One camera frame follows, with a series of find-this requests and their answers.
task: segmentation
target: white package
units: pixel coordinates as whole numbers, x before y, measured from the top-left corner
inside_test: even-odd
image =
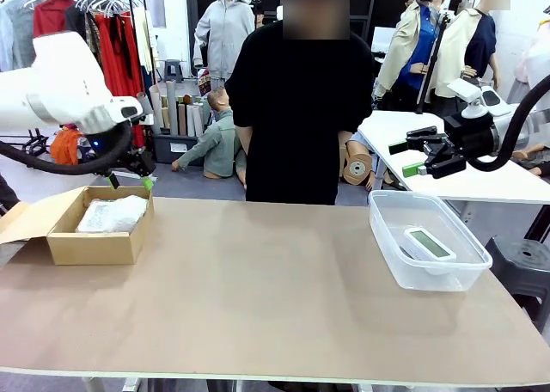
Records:
[[[76,227],[77,233],[131,233],[147,209],[147,199],[93,199]]]

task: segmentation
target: cardboard box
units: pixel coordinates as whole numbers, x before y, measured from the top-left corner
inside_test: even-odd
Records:
[[[116,200],[136,195],[147,210],[132,233],[76,233],[92,199]],[[154,214],[151,193],[143,187],[82,187],[38,203],[20,203],[0,218],[0,244],[46,237],[56,265],[132,265]]]

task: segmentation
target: black shirt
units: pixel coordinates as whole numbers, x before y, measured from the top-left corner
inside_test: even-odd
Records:
[[[478,77],[483,77],[487,71],[491,56],[497,51],[497,27],[492,16],[481,14],[475,34],[466,49],[465,63],[478,71]]]
[[[235,125],[253,127],[247,200],[334,205],[338,132],[355,132],[372,113],[373,60],[347,40],[287,40],[283,22],[244,42],[226,82]]]

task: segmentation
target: tabletop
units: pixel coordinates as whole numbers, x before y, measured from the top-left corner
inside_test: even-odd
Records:
[[[468,164],[465,171],[439,180],[430,175],[405,178],[403,167],[425,161],[426,155],[409,150],[390,156],[388,147],[405,140],[407,132],[429,126],[437,126],[439,132],[443,132],[443,121],[433,114],[375,111],[365,119],[359,131],[401,183],[414,192],[446,200],[550,204],[550,184],[513,162],[491,173],[481,172]],[[483,160],[491,161],[492,158],[484,157]]]
[[[37,239],[0,271],[0,371],[550,383],[550,348],[490,272],[466,293],[401,289],[368,208],[155,208],[134,266],[54,266]]]

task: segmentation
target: white table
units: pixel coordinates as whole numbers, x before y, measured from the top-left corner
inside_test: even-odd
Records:
[[[404,141],[408,132],[429,126],[436,126],[439,132],[443,132],[443,120],[428,113],[375,111],[371,117],[365,119],[359,131],[380,157],[375,189],[381,188],[383,174],[388,167],[408,190],[436,195],[441,199],[550,204],[550,184],[513,162],[508,162],[500,170],[491,173],[481,172],[468,164],[465,171],[439,180],[430,175],[405,178],[403,167],[425,161],[426,155],[409,150],[390,156],[388,147]]]

